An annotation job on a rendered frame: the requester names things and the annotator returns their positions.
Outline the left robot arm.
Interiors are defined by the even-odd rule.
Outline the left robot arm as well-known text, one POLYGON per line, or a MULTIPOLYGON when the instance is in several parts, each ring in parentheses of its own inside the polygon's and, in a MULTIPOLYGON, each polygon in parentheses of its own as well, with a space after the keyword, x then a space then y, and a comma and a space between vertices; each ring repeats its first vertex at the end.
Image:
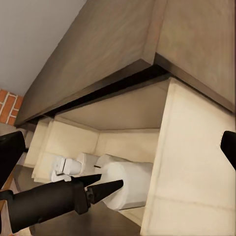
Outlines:
POLYGON ((78 176, 81 170, 78 160, 55 157, 50 173, 52 182, 17 194, 10 189, 0 191, 0 200, 7 200, 12 233, 73 210, 79 215, 86 213, 91 204, 123 187, 122 179, 89 186, 100 181, 102 174, 78 176))

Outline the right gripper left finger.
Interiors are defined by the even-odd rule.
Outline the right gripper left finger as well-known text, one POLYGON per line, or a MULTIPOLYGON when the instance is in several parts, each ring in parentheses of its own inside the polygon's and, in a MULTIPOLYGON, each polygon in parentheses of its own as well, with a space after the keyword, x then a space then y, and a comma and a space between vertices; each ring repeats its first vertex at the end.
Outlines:
POLYGON ((0 190, 26 149, 22 131, 0 136, 0 190))

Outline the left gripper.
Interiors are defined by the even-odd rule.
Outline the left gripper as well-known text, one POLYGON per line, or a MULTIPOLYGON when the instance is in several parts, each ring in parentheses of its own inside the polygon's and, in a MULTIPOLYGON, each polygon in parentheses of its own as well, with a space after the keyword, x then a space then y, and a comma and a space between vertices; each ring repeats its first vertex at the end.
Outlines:
POLYGON ((71 181, 60 180, 32 188, 38 223, 73 210, 79 215, 86 213, 91 204, 94 205, 123 187, 122 179, 89 186, 100 181, 101 175, 71 176, 71 181))

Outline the pillar candle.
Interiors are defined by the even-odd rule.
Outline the pillar candle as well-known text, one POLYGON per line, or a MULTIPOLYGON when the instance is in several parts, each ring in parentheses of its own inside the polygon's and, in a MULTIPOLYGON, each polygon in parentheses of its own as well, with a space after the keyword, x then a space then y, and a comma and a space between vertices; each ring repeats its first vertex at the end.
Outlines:
POLYGON ((91 176, 95 174, 95 166, 100 156, 82 152, 78 156, 78 161, 82 163, 82 170, 78 176, 91 176))
POLYGON ((110 160, 101 170, 100 183, 123 180, 123 187, 103 199, 106 206, 119 211, 145 207, 153 163, 110 160))
POLYGON ((110 160, 115 160, 115 161, 130 161, 121 157, 117 157, 117 156, 113 156, 110 154, 103 154, 100 156, 96 166, 95 166, 95 174, 102 174, 101 170, 102 168, 105 166, 105 164, 107 164, 108 162, 110 162, 110 160))

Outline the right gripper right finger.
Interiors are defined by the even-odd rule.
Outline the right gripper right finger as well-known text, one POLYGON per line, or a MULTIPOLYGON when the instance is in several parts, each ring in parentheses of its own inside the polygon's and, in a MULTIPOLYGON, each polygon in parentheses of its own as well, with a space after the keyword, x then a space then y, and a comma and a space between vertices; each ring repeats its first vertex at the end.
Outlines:
POLYGON ((224 131, 220 148, 236 170, 236 133, 224 131))

